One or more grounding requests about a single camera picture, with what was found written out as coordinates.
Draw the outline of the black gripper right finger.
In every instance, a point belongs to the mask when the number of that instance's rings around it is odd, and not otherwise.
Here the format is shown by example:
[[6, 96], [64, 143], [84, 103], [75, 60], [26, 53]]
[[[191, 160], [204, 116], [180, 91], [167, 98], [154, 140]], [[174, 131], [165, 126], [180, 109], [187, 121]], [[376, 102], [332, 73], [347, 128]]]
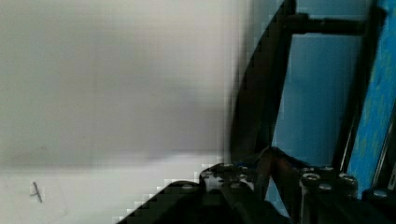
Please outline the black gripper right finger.
[[352, 204], [358, 181], [330, 166], [312, 166], [278, 147], [267, 147], [257, 159], [255, 191], [265, 196], [274, 181], [291, 224], [355, 224]]

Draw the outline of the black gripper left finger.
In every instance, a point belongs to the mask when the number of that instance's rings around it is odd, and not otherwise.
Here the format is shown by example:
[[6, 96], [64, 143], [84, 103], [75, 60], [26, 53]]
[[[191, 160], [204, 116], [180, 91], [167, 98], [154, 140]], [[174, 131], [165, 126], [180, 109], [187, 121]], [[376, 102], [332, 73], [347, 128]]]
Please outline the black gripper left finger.
[[255, 174], [246, 165], [218, 163], [204, 169], [200, 184], [205, 194], [216, 196], [233, 224], [264, 224], [268, 220], [267, 203], [255, 192]]

